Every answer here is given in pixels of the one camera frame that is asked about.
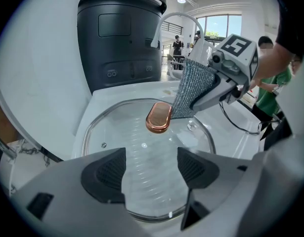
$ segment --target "transparent lid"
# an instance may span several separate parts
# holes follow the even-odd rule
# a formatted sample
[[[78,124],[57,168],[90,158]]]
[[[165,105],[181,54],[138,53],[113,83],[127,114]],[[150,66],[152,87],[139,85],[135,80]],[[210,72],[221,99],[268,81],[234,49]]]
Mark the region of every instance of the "transparent lid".
[[[122,193],[129,213],[142,221],[163,221],[184,212],[188,187],[177,166],[177,148],[207,141],[193,118],[172,119],[166,132],[150,132],[145,120],[156,102],[160,100],[121,102],[99,115],[87,131],[86,155],[126,148]]]

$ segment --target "black container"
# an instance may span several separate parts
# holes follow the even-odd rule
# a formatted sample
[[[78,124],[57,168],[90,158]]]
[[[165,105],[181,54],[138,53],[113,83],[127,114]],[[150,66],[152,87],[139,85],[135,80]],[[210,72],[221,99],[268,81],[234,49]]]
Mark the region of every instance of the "black container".
[[[91,93],[158,81],[161,49],[151,47],[166,0],[80,0],[78,42]]]

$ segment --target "green tree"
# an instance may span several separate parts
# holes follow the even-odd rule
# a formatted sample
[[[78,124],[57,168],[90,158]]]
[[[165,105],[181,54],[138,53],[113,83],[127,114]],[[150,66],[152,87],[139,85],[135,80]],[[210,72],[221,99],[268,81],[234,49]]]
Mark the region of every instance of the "green tree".
[[[207,31],[206,36],[215,36],[215,37],[218,37],[219,36],[219,33],[218,32],[214,32],[214,31]]]

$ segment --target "wooden surface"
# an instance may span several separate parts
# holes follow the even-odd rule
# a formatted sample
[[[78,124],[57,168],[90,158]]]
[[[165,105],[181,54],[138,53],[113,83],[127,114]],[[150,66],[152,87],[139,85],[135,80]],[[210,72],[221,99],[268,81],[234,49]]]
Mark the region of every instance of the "wooden surface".
[[[5,143],[13,142],[18,139],[18,131],[10,123],[0,107],[0,139]]]

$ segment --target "ceiling light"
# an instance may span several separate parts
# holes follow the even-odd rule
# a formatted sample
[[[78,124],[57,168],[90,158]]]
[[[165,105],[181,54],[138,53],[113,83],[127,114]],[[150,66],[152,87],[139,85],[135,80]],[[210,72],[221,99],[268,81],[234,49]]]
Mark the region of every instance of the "ceiling light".
[[[179,3],[185,3],[186,0],[177,0],[177,2],[179,2]]]

